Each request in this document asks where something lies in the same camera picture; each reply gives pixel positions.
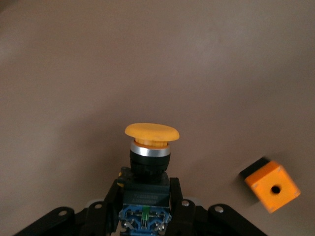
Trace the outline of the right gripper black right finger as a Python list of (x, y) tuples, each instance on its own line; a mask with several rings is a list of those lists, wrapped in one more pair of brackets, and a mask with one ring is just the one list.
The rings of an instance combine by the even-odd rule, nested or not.
[(208, 212), (202, 206), (185, 199), (180, 181), (170, 178), (170, 206), (172, 219), (169, 223), (171, 236), (210, 236)]

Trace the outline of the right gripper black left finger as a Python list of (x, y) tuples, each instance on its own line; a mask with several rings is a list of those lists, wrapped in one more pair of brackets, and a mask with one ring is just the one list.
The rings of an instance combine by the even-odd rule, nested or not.
[(102, 201), (91, 203), (75, 214), (79, 220), (80, 236), (109, 236), (119, 223), (119, 212), (123, 208), (123, 188), (115, 180)]

